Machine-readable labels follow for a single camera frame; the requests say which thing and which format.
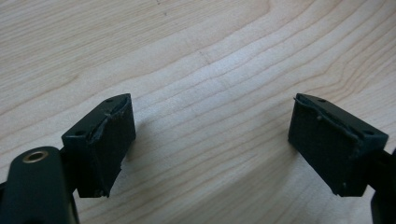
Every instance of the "screw hole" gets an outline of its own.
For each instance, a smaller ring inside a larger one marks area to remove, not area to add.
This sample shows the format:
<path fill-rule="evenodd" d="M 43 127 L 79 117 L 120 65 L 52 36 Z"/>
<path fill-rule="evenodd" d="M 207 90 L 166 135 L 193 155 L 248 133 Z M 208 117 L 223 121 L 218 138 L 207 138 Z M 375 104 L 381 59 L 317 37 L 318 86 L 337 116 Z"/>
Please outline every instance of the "screw hole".
<path fill-rule="evenodd" d="M 368 135 L 374 135 L 372 131 L 364 130 L 363 133 L 368 134 Z"/>
<path fill-rule="evenodd" d="M 23 158 L 23 162 L 25 163 L 33 163 L 37 161 L 42 161 L 44 158 L 46 158 L 49 155 L 47 151 L 36 151 L 29 153 Z"/>
<path fill-rule="evenodd" d="M 75 136 L 82 136 L 84 133 L 84 131 L 77 131 L 75 132 Z"/>

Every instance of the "wooden table surface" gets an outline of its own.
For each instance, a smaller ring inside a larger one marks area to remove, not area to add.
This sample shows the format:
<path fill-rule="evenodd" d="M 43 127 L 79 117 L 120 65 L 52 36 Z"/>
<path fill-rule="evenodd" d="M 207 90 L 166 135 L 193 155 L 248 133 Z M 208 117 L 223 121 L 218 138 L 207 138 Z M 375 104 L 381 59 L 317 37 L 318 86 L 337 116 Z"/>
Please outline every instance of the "wooden table surface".
<path fill-rule="evenodd" d="M 293 96 L 325 98 L 396 147 L 394 0 L 1 1 L 0 181 L 129 92 L 137 138 L 81 223 L 371 223 L 288 143 Z"/>

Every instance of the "light wood surface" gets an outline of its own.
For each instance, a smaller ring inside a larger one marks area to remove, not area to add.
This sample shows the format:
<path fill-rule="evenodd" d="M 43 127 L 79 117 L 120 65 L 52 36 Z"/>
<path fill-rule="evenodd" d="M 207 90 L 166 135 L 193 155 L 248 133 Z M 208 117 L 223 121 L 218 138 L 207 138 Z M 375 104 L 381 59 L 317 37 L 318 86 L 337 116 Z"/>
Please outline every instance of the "light wood surface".
<path fill-rule="evenodd" d="M 23 151 L 129 92 L 137 139 L 81 223 L 371 223 L 289 145 L 292 97 L 396 147 L 396 1 L 1 1 L 0 181 Z"/>

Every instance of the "black clamp jaw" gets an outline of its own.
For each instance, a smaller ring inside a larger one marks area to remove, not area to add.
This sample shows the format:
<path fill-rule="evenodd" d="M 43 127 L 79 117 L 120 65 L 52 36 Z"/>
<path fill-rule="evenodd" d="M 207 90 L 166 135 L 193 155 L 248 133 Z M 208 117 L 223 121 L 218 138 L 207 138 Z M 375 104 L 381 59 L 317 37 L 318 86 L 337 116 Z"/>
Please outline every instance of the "black clamp jaw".
<path fill-rule="evenodd" d="M 14 159 L 0 185 L 0 223 L 79 223 L 73 191 L 108 197 L 135 137 L 131 95 L 103 101 L 62 136 L 63 149 Z"/>
<path fill-rule="evenodd" d="M 396 150 L 388 135 L 315 96 L 297 94 L 289 142 L 341 197 L 363 195 L 367 185 L 374 224 L 396 223 Z"/>

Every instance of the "black mount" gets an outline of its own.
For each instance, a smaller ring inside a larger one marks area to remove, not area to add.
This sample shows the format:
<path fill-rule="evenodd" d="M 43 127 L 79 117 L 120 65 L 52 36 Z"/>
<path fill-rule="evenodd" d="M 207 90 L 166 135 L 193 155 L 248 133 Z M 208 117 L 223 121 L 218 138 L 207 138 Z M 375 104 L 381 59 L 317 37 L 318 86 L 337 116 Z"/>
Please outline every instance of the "black mount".
<path fill-rule="evenodd" d="M 131 95 L 103 101 L 62 136 L 62 150 L 37 147 L 14 159 L 0 185 L 0 223 L 79 223 L 73 191 L 108 197 L 135 137 Z"/>
<path fill-rule="evenodd" d="M 375 224 L 396 223 L 396 150 L 384 151 L 388 135 L 332 103 L 298 93 L 289 142 L 341 197 L 375 189 Z"/>

